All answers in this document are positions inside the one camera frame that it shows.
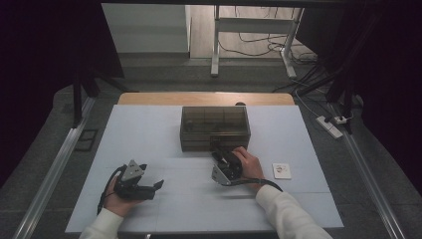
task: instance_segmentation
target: white table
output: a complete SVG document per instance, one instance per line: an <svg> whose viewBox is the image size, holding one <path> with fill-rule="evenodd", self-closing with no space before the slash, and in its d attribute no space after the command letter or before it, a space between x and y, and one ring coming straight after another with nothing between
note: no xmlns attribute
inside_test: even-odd
<svg viewBox="0 0 422 239"><path fill-rule="evenodd" d="M140 185L164 179L155 198L136 206L120 231L212 233L273 231L245 185L223 187L211 178L209 152L182 152L182 106L114 106L66 232L79 233L96 218L111 173L134 159L148 167ZM342 227L297 106L247 106L249 151L268 179L290 192L322 227ZM291 180L274 179L272 163L288 163Z"/></svg>

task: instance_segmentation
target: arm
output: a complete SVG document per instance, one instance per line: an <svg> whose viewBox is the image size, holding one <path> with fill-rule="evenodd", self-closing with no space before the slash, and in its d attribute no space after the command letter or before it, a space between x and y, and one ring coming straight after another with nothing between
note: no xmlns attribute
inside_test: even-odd
<svg viewBox="0 0 422 239"><path fill-rule="evenodd" d="M235 148L233 153L242 161L244 177L265 178L258 157L244 147ZM266 211L280 238L331 238L289 193L269 185L251 184L251 187L257 192L257 202Z"/></svg>
<svg viewBox="0 0 422 239"><path fill-rule="evenodd" d="M331 238L287 192L265 185L257 193L257 202L266 211L280 238Z"/></svg>
<svg viewBox="0 0 422 239"><path fill-rule="evenodd" d="M116 177L107 189L105 207L100 212L96 221L82 232L80 239L117 238L117 230L124 216L134 205L142 202L139 200L124 200L114 194L115 179Z"/></svg>

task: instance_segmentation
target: electrical outlet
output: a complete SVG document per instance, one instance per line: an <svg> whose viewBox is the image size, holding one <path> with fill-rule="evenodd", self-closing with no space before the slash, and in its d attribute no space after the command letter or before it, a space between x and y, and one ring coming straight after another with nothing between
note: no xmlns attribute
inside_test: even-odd
<svg viewBox="0 0 422 239"><path fill-rule="evenodd" d="M318 117L316 118L316 121L334 138L342 137L342 133L331 122L325 122L325 117Z"/></svg>
<svg viewBox="0 0 422 239"><path fill-rule="evenodd" d="M335 123L337 123L337 124L347 123L347 119L344 118L344 117L336 117L336 118L334 118L334 120L335 120Z"/></svg>
<svg viewBox="0 0 422 239"><path fill-rule="evenodd" d="M274 177L278 179L292 179L288 163L273 163Z"/></svg>

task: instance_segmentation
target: cable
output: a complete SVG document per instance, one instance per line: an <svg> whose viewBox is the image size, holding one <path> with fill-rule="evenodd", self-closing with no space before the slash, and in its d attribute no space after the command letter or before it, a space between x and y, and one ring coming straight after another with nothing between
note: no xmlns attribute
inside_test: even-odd
<svg viewBox="0 0 422 239"><path fill-rule="evenodd" d="M320 76L322 76L323 74L324 74L324 72L320 73L319 75L317 75L316 77L314 77L314 78L312 78L312 79L306 79L306 80L305 80L305 81L303 81L303 82L298 82L298 81L295 81L295 80L291 79L291 81L292 81L292 82L297 83L297 86L296 86L296 87L292 90L292 92L293 92L293 91L297 91L297 90L298 90L298 85L301 85L301 86L304 86L304 87L308 87L308 86L309 86L309 84L305 84L305 82L307 82L307 81L314 81L314 80L318 79ZM322 90L320 90L320 89L315 89L315 91L325 94L325 92L323 92L323 91L322 91Z"/></svg>
<svg viewBox="0 0 422 239"><path fill-rule="evenodd" d="M273 90L271 91L271 93L275 93L275 92L276 92L276 91L278 91L278 90L282 90L282 89L284 89L284 88L287 88L287 87L292 87L292 86L295 86L295 85L297 85L297 83L290 83L290 84L285 85L285 86L277 87L277 88L273 89Z"/></svg>
<svg viewBox="0 0 422 239"><path fill-rule="evenodd" d="M316 100L314 100L314 99L312 99L312 98L310 98L310 97L306 97L306 98L308 98L308 99L310 99L311 101L313 101L313 102L315 102L315 103L317 103L324 111L326 111L330 116L332 116L332 113L329 111L329 110L327 110L325 107L323 107L318 101L316 101Z"/></svg>
<svg viewBox="0 0 422 239"><path fill-rule="evenodd" d="M242 39L242 36L239 33L239 38L240 40L242 40L242 42L246 42L246 43L251 43L251 42L259 42L259 41L264 41L264 40L268 40L268 39L275 39L275 38L282 38L282 37L287 37L287 35L282 35L282 36L277 36L277 37L270 37L271 34L268 35L268 37L266 38L261 38L261 39L256 39L256 40L244 40Z"/></svg>
<svg viewBox="0 0 422 239"><path fill-rule="evenodd" d="M314 81L314 80L316 80L317 78L319 78L320 76L322 76L323 74L325 74L325 71L322 71L319 75L317 75L316 77L314 77L314 78L312 78L312 76L317 72L317 70L320 68L320 67L322 67L322 64L316 64L315 66L313 66L308 72L307 72L307 74L304 76L304 77L302 77L301 79L300 79L300 82L301 82L301 85L303 85L303 86L308 86L307 84L305 84L306 82L309 82L309 81ZM295 88L293 88L292 89L292 91L290 92L290 94L292 94L297 88L298 88L298 86L299 85L297 85Z"/></svg>
<svg viewBox="0 0 422 239"><path fill-rule="evenodd" d="M118 169L116 169L112 174L111 174L111 177L108 179L108 182L106 183L106 185L105 185L105 190L103 191L103 193L102 193L102 196L100 197L100 202L99 202L99 205L97 206L97 215L99 215L100 214L100 212L102 211L102 209L103 209L103 206L104 206L104 204L105 204L105 200L106 200L106 197L108 197L108 196L110 196L110 194L109 195L106 195L106 191L108 190L108 188L109 188L109 184L111 183L111 181L112 181L112 179L114 178L114 176L120 171L120 172L122 172L124 170L124 166L121 166L121 167L119 167Z"/></svg>
<svg viewBox="0 0 422 239"><path fill-rule="evenodd" d="M248 183L257 183L257 184L260 184L260 185L270 185L270 186L277 188L280 191L283 191L283 189L279 185L277 185L275 182L267 180L267 179L261 179L261 178L240 179L240 180L231 181L231 183L229 185L226 185L226 184L221 184L221 185L223 185L223 186L237 186L237 185L248 184Z"/></svg>
<svg viewBox="0 0 422 239"><path fill-rule="evenodd" d="M306 54L314 54L314 53L301 53L296 58L295 55L293 54L293 51L290 50L290 55L291 55L290 59L292 61L294 61L296 64L300 64L300 65L309 65L309 64L316 64L317 63L317 60L304 60L304 59L301 59L301 56L302 55L306 55Z"/></svg>
<svg viewBox="0 0 422 239"><path fill-rule="evenodd" d="M301 97L299 97L299 95L298 95L298 90L295 90L295 93L296 93L296 96L298 97L298 99L299 99L299 101L301 101L302 102L302 104L304 104L304 106L312 113L312 114L314 114L317 118L319 117L319 115L317 115L317 113L315 113L315 112L313 112L313 110L311 110L308 106L307 106L307 104L305 104L304 103L304 101L302 101L302 99L301 99Z"/></svg>
<svg viewBox="0 0 422 239"><path fill-rule="evenodd" d="M293 16L295 15L295 9L296 9L296 8L293 8L293 11L292 11L292 16L291 16L291 18L293 18Z"/></svg>
<svg viewBox="0 0 422 239"><path fill-rule="evenodd" d="M264 16L264 18L270 17L271 7L268 8L267 15Z"/></svg>
<svg viewBox="0 0 422 239"><path fill-rule="evenodd" d="M267 51L267 52L265 52L265 53L260 53L260 54L248 54L248 53L243 53L243 52L239 52L239 51L235 51L235 50L228 50L228 49L224 48L224 47L221 45L220 41L218 41L218 45L220 45L220 47L221 47L223 50L227 51L227 52L238 53L238 54L245 55L245 56L250 56L250 57L259 57L259 56L264 56L264 55L266 55L266 54L271 53L271 52L275 49L275 48L273 48L273 49L270 49L269 51Z"/></svg>

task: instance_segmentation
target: metal rail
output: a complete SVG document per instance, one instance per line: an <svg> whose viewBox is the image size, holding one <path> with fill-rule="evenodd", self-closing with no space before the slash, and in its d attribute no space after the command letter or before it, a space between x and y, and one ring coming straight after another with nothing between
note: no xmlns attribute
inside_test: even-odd
<svg viewBox="0 0 422 239"><path fill-rule="evenodd" d="M338 115L338 111L336 111L332 105L330 106L331 109ZM385 228L387 229L390 237L392 239L405 239L406 236L404 235L404 232L401 229L400 223L394 211L392 210L387 198L382 193L381 188L378 186L378 183L376 182L372 170L366 163L366 159L360 151L356 141L354 140L353 135L349 134L346 130L343 130L342 133L344 135L346 146L348 147L352 158L356 164L357 170L360 173L360 177L365 183L366 189L368 190L372 201L378 209L378 213L381 216L381 219L384 222Z"/></svg>
<svg viewBox="0 0 422 239"><path fill-rule="evenodd" d="M16 230L15 235L13 236L14 239L27 239L32 236L32 233L34 232L38 221L40 220L41 215L46 208L47 202L50 200L57 182L62 175L63 169L65 168L66 163L68 162L68 159L75 148L78 138L80 137L81 132L83 131L85 124L88 121L88 116L91 112L91 109L93 108L95 101L96 100L93 98L87 98L85 101L81 123L78 127L71 128L69 131L65 142L60 148L52 166L49 169L49 172L44 178L37 194L35 195L31 205L23 217L21 224Z"/></svg>

